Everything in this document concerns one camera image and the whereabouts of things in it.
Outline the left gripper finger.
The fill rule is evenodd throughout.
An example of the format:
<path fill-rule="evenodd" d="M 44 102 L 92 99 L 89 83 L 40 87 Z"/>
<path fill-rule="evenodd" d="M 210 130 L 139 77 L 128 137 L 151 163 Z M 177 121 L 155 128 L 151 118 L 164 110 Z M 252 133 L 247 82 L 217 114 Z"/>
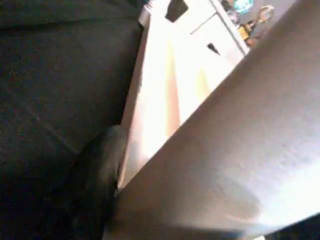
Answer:
<path fill-rule="evenodd" d="M 86 145 L 79 156 L 73 215 L 75 240 L 100 240 L 113 211 L 119 168 L 126 148 L 126 133 L 119 125 L 108 127 Z"/>

